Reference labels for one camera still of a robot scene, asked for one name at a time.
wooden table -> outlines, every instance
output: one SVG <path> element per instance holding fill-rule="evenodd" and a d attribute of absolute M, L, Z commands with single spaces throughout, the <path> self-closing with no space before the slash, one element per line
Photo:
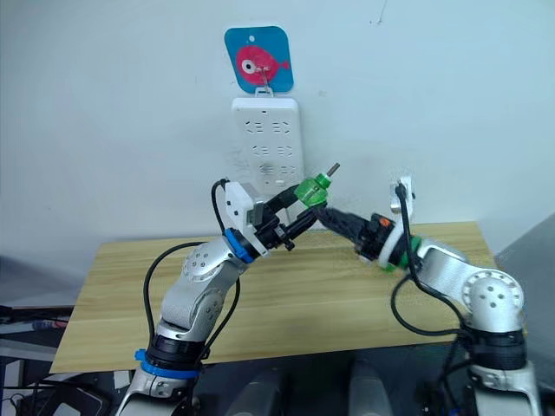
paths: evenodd
<path fill-rule="evenodd" d="M 478 265 L 493 259 L 476 223 L 415 225 L 467 253 Z M 209 237 L 103 244 L 88 274 L 51 371 L 90 372 L 136 367 L 134 351 L 147 346 L 142 282 L 150 263 L 168 247 Z M 292 252 L 275 250 L 241 276 L 241 299 L 207 362 L 447 341 L 408 332 L 392 316 L 389 295 L 401 272 L 360 261 L 352 244 L 329 231 L 309 231 Z M 186 251 L 168 257 L 151 283 L 154 320 L 161 298 L 179 277 Z M 233 289 L 226 298 L 229 306 Z M 410 283 L 399 310 L 413 324 L 439 329 L 456 324 L 439 301 Z"/>

blue tag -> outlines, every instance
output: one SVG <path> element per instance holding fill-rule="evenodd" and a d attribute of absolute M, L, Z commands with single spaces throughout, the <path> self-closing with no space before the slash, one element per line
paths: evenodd
<path fill-rule="evenodd" d="M 238 85 L 249 94 L 264 86 L 264 76 L 275 93 L 293 88 L 287 35 L 278 26 L 233 28 L 225 33 Z"/>

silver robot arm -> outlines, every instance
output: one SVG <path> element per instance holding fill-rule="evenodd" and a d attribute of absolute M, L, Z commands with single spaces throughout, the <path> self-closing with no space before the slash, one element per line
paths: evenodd
<path fill-rule="evenodd" d="M 392 185 L 391 210 L 401 212 L 394 192 L 398 184 L 405 188 L 410 218 L 414 198 L 410 177 Z M 361 257 L 384 268 L 408 267 L 401 216 L 392 221 L 372 214 L 368 220 L 333 208 L 322 209 L 317 216 L 326 228 L 351 240 Z M 421 265 L 417 270 L 421 285 L 464 309 L 463 329 L 472 336 L 463 343 L 472 362 L 469 414 L 540 416 L 533 365 L 526 359 L 524 293 L 519 283 L 503 271 L 468 263 L 464 254 L 433 239 L 411 236 L 409 241 Z"/>
<path fill-rule="evenodd" d="M 475 336 L 469 354 L 473 401 L 479 416 L 541 416 L 533 364 L 523 336 L 524 292 L 507 273 L 467 263 L 456 250 L 423 239 L 419 280 L 466 311 Z"/>
<path fill-rule="evenodd" d="M 277 213 L 298 201 L 296 186 L 263 202 L 248 185 L 225 183 L 225 207 L 233 228 L 197 246 L 186 258 L 179 280 L 166 292 L 161 317 L 147 350 L 139 350 L 134 378 L 116 415 L 193 414 L 193 386 L 207 342 L 229 288 L 257 257 L 292 240 L 316 221 L 314 209 L 289 225 Z"/>

power strip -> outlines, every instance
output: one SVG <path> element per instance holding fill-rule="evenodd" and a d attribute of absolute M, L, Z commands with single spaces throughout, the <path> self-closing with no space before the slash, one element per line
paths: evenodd
<path fill-rule="evenodd" d="M 298 104 L 292 98 L 242 97 L 232 103 L 254 185 L 275 195 L 304 178 Z"/>

metal pin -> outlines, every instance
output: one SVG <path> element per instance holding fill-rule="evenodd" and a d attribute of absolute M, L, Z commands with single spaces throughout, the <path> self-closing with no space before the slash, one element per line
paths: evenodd
<path fill-rule="evenodd" d="M 339 165 L 338 163 L 335 163 L 335 164 L 328 170 L 328 173 L 326 173 L 326 174 L 327 174 L 328 176 L 333 175 L 333 174 L 336 172 L 336 170 L 339 169 L 339 166 L 340 166 L 340 165 Z"/>

